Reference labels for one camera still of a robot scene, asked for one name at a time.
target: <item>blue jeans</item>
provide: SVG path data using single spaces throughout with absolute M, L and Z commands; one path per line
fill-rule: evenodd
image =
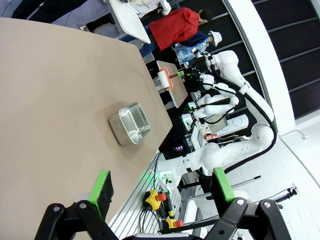
M 148 44 L 148 43 L 143 44 L 142 48 L 139 50 L 142 57 L 147 56 L 149 53 L 156 50 L 158 47 L 157 42 L 156 42 L 154 36 L 152 35 L 152 32 L 150 31 L 149 25 L 145 26 L 144 30 L 146 31 L 146 34 L 148 34 L 151 43 L 150 44 Z M 121 40 L 128 43 L 128 42 L 135 40 L 135 39 L 136 38 L 134 36 L 126 35 Z

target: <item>person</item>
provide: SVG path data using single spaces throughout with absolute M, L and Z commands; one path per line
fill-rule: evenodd
M 143 44 L 139 50 L 142 57 L 159 48 L 160 51 L 170 47 L 173 43 L 187 41 L 198 31 L 199 23 L 206 23 L 213 18 L 209 9 L 202 9 L 198 13 L 189 8 L 182 7 L 174 10 L 159 20 L 150 22 L 144 29 L 149 35 L 150 44 Z M 121 40 L 130 42 L 136 39 L 126 35 Z
M 209 44 L 213 44 L 216 47 L 221 41 L 222 36 L 217 31 L 210 31 L 208 35 L 198 31 L 194 36 L 185 42 L 181 42 L 173 50 L 176 54 L 179 64 L 185 64 L 186 62 L 197 57 L 197 54 L 194 54 L 193 49 L 203 53 L 206 51 L 206 48 L 209 46 Z
M 43 3 L 29 20 L 51 24 L 63 15 L 80 7 L 86 1 L 87 0 L 22 0 L 14 10 L 11 18 L 26 20 Z
M 129 8 L 133 8 L 139 11 L 139 14 L 138 14 L 139 18 L 142 18 L 146 14 L 156 10 L 159 4 L 161 4 L 162 6 L 161 13 L 163 15 L 168 15 L 171 10 L 171 6 L 167 2 L 167 0 L 145 0 L 143 2 L 141 0 L 120 0 L 120 1 L 123 3 L 127 3 Z M 83 31 L 89 31 L 91 33 L 94 33 L 94 31 L 97 28 L 105 24 L 115 24 L 110 13 L 98 18 L 97 20 L 91 21 L 87 24 L 80 24 L 78 25 L 78 28 Z

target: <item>red button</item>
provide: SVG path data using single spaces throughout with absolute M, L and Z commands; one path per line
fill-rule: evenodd
M 174 223 L 174 226 L 175 226 L 176 228 L 182 227 L 183 225 L 184 225 L 184 223 L 183 223 L 181 220 L 176 221 L 176 222 Z
M 158 201 L 163 202 L 163 201 L 165 201 L 165 200 L 167 199 L 167 195 L 166 195 L 165 193 L 160 193 L 160 194 L 158 194 L 158 195 L 156 196 L 156 199 L 157 199 Z

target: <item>tabletop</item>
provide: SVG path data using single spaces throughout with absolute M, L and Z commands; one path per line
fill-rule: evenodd
M 105 3 L 113 16 L 115 24 L 120 25 L 126 34 L 147 44 L 151 43 L 139 16 L 126 6 L 126 3 L 119 0 L 105 0 Z
M 165 61 L 157 61 L 156 63 L 159 69 L 167 68 L 170 75 L 178 72 L 176 65 L 173 63 L 169 63 Z M 169 92 L 172 97 L 174 105 L 178 108 L 187 98 L 188 92 L 186 90 L 186 87 L 181 77 L 177 76 L 175 78 L 172 78 L 172 83 L 173 83 L 173 88 L 169 90 Z
M 33 239 L 47 206 L 70 206 L 100 169 L 114 188 L 108 222 L 172 127 L 137 47 L 11 18 L 0 36 L 0 238 Z M 133 102 L 151 130 L 123 147 L 108 118 Z

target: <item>man in red shirt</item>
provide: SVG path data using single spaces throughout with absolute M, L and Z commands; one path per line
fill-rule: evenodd
M 150 22 L 144 29 L 149 35 L 150 44 L 145 43 L 139 50 L 142 57 L 148 55 L 158 47 L 160 51 L 170 47 L 173 43 L 184 42 L 195 35 L 199 23 L 206 23 L 213 18 L 209 9 L 202 9 L 198 13 L 183 7 L 172 11 L 157 21 Z M 127 35 L 122 38 L 130 42 L 135 37 Z

